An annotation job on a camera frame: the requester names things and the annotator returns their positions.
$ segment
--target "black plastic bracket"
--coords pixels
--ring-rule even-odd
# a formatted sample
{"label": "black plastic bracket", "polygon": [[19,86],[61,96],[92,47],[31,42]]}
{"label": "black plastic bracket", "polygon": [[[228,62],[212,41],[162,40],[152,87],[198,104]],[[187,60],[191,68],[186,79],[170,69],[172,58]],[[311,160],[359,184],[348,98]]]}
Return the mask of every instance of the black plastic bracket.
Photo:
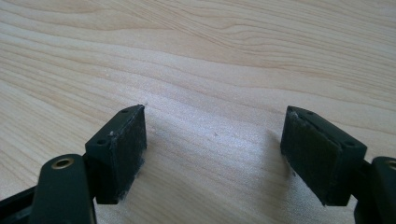
{"label": "black plastic bracket", "polygon": [[86,144],[86,154],[43,165],[36,187],[0,202],[0,223],[96,223],[92,199],[115,204],[126,195],[147,147],[144,107],[117,113]]}
{"label": "black plastic bracket", "polygon": [[358,200],[357,223],[396,223],[396,160],[364,160],[367,147],[312,111],[288,106],[280,144],[323,205]]}

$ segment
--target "light wooden surface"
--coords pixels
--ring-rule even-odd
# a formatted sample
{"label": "light wooden surface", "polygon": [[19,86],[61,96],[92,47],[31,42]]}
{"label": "light wooden surface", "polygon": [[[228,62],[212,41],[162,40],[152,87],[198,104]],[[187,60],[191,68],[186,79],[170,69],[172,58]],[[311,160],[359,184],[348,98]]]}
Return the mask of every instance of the light wooden surface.
{"label": "light wooden surface", "polygon": [[279,152],[287,105],[396,157],[396,3],[0,1],[0,199],[146,106],[146,163],[99,223],[353,223]]}

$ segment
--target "screw hole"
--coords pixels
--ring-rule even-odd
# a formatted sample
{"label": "screw hole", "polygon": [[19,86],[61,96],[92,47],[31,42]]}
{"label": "screw hole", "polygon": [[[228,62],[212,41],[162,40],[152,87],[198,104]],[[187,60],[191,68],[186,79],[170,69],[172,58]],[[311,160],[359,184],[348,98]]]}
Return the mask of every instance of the screw hole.
{"label": "screw hole", "polygon": [[100,139],[100,140],[98,140],[96,143],[97,143],[99,146],[101,146],[101,145],[104,145],[106,142],[107,142],[107,141],[106,141],[105,139]]}
{"label": "screw hole", "polygon": [[74,162],[74,160],[72,158],[64,158],[64,159],[60,159],[60,160],[54,162],[51,165],[51,167],[54,170],[60,170],[60,169],[70,166],[71,164],[73,164],[73,162]]}
{"label": "screw hole", "polygon": [[355,144],[353,142],[346,141],[346,145],[349,147],[354,147]]}
{"label": "screw hole", "polygon": [[392,170],[396,170],[396,161],[387,161],[388,166]]}

